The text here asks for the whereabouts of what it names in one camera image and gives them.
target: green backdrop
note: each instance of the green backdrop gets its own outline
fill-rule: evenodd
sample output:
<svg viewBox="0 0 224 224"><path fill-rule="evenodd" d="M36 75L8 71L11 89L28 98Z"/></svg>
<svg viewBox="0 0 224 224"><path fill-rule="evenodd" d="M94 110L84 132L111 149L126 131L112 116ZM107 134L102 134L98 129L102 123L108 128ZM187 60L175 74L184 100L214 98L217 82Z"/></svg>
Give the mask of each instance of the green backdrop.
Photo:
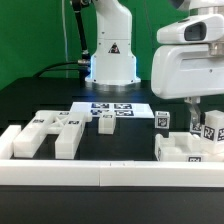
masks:
<svg viewBox="0 0 224 224"><path fill-rule="evenodd" d="M120 0L133 15L132 50L138 60L138 76L149 80L152 58L159 47L156 32L160 27L187 16L168 0ZM0 89L20 77L30 77L43 67L65 61L61 0L2 1L0 8ZM88 47L96 49L94 6L82 11ZM80 58L76 21L66 1L69 59ZM64 73L46 74L65 77Z"/></svg>

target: black table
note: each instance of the black table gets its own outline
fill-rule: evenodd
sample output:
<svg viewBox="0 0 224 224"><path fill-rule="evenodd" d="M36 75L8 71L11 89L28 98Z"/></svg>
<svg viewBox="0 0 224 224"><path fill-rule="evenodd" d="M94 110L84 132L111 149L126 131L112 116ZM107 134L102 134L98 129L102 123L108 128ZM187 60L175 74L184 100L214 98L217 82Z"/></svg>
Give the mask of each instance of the black table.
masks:
<svg viewBox="0 0 224 224"><path fill-rule="evenodd" d="M22 78L0 91L0 130L23 127L38 110L69 110L73 102L149 103L171 113L171 131L188 131L183 100L161 100L143 81L139 90L105 93L79 80ZM203 97L202 111L224 111L223 96ZM154 120L117 119L113 136L87 124L75 159L154 160ZM55 136L48 136L34 159L53 159ZM203 223L224 222L224 189L170 187L0 186L0 223Z"/></svg>

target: warning label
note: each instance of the warning label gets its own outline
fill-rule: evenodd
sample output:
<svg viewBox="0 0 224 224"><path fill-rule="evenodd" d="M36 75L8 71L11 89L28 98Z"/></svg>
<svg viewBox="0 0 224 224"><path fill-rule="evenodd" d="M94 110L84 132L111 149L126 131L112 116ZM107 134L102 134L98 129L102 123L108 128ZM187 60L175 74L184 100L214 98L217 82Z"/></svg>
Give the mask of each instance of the warning label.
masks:
<svg viewBox="0 0 224 224"><path fill-rule="evenodd" d="M120 54L119 48L116 43L111 47L109 54Z"/></svg>

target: black sticker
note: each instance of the black sticker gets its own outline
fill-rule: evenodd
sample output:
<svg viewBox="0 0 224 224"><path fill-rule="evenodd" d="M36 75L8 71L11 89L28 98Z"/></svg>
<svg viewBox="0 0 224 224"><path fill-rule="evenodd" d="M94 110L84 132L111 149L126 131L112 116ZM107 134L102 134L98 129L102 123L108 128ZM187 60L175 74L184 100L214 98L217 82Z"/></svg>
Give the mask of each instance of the black sticker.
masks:
<svg viewBox="0 0 224 224"><path fill-rule="evenodd" d="M43 119L35 119L33 121L33 123L35 123L35 124L42 124L42 123L44 123L44 120Z"/></svg>
<svg viewBox="0 0 224 224"><path fill-rule="evenodd" d="M168 127L168 118L157 118L157 127L158 128Z"/></svg>
<svg viewBox="0 0 224 224"><path fill-rule="evenodd" d="M61 112L59 115L69 115L69 112Z"/></svg>
<svg viewBox="0 0 224 224"><path fill-rule="evenodd" d="M218 141L224 140L224 128L219 129Z"/></svg>
<svg viewBox="0 0 224 224"><path fill-rule="evenodd" d="M117 117L134 117L132 110L115 110Z"/></svg>
<svg viewBox="0 0 224 224"><path fill-rule="evenodd" d="M204 138L214 141L214 137L215 137L215 129L205 126Z"/></svg>
<svg viewBox="0 0 224 224"><path fill-rule="evenodd" d="M200 132L201 131L201 124L200 123L192 124L192 131Z"/></svg>
<svg viewBox="0 0 224 224"><path fill-rule="evenodd" d="M93 116L99 116L103 112L108 112L109 110L91 110Z"/></svg>
<svg viewBox="0 0 224 224"><path fill-rule="evenodd" d="M131 104L123 104L123 103L116 103L114 104L114 108L118 110L132 110Z"/></svg>
<svg viewBox="0 0 224 224"><path fill-rule="evenodd" d="M202 162L202 158L199 157L199 156L196 156L196 157L189 157L188 158L188 162Z"/></svg>
<svg viewBox="0 0 224 224"><path fill-rule="evenodd" d="M109 54L120 54L120 50L116 43L113 44L113 46L111 47L111 49L109 50L108 53Z"/></svg>
<svg viewBox="0 0 224 224"><path fill-rule="evenodd" d="M79 121L69 121L68 124L78 125L79 124Z"/></svg>
<svg viewBox="0 0 224 224"><path fill-rule="evenodd" d="M98 109L109 109L110 104L109 103L93 103L92 108L98 108Z"/></svg>

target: black cable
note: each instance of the black cable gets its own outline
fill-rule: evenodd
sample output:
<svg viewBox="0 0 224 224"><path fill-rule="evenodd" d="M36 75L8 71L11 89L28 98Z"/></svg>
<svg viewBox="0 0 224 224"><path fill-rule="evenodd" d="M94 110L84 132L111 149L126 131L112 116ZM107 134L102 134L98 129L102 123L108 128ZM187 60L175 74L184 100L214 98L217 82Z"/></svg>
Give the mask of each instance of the black cable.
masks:
<svg viewBox="0 0 224 224"><path fill-rule="evenodd" d="M47 69L42 72L38 78L43 75L45 72L60 72L60 71L79 71L79 72L87 72L87 68L63 68L63 69Z"/></svg>
<svg viewBox="0 0 224 224"><path fill-rule="evenodd" d="M80 36L81 48L82 48L82 59L90 59L90 54L87 48L86 36L82 22L81 12L75 12L75 17L78 25L78 31Z"/></svg>
<svg viewBox="0 0 224 224"><path fill-rule="evenodd" d="M41 71L37 72L36 74L33 75L34 78L38 78L40 77L45 71L51 69L51 68L55 68L55 67L59 67L59 66L64 66L64 65L76 65L78 64L77 61L68 61L68 62L61 62L61 63L57 63L57 64L53 64L53 65L49 65L46 68L42 69Z"/></svg>

